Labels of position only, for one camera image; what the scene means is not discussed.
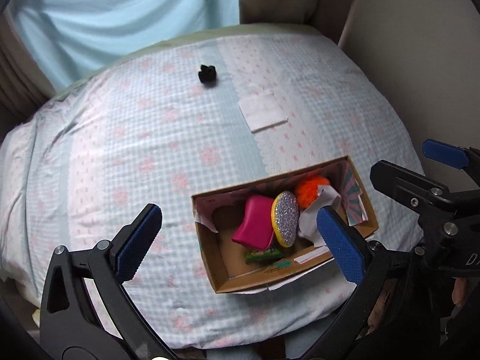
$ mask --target cardboard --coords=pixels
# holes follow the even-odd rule
[[[366,238],[378,229],[378,223],[362,180],[349,157],[341,157],[287,174],[192,197],[202,259],[210,284],[216,293],[255,293],[266,287],[274,290],[281,287],[282,282],[289,283],[332,259],[332,254],[327,247],[315,249],[308,240],[297,237],[292,247],[282,248],[282,252],[287,256],[284,259],[274,263],[246,264],[247,250],[232,242],[231,237],[242,223],[245,197],[248,193],[262,191],[265,195],[275,197],[285,189],[292,190],[295,182],[306,175],[322,174],[326,176],[325,172],[342,169],[341,165],[345,164],[342,161],[346,161],[349,165],[360,190],[359,206],[363,210],[360,220],[365,217],[366,221],[354,227]],[[328,175],[330,180],[332,180],[332,174]],[[341,188],[340,183],[343,176],[338,177],[339,173],[333,177],[337,179],[332,182],[333,186],[337,184],[335,188]],[[218,206],[222,202],[227,202],[227,204]],[[346,223],[355,220],[351,215],[352,210],[346,208],[347,204],[347,199],[343,199],[338,210]]]

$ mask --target bed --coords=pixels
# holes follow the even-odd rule
[[[218,84],[198,81],[214,65]],[[238,101],[273,93],[289,122],[252,134]],[[172,348],[248,344],[327,316],[354,289],[334,263],[258,294],[215,294],[191,195],[349,155],[389,249],[421,237],[416,215],[376,192],[385,159],[422,173],[387,100],[308,26],[251,24],[161,42],[68,88],[11,131],[0,149],[0,270],[39,305],[55,246],[111,239],[147,203],[162,230],[125,288]],[[94,286],[89,284],[94,293]],[[114,331],[98,295],[93,302]]]

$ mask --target black hair clip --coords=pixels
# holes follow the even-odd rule
[[[215,66],[205,66],[204,64],[200,66],[200,71],[198,72],[198,78],[202,84],[214,83],[217,80],[217,71]]]

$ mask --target green package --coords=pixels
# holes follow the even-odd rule
[[[282,258],[282,253],[275,246],[272,245],[267,250],[249,250],[247,256],[245,257],[245,262],[258,263],[261,261],[279,260]]]

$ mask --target glitter coaster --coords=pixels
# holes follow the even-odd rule
[[[278,195],[272,205],[272,226],[280,245],[288,248],[297,237],[299,207],[295,195],[285,191]]]

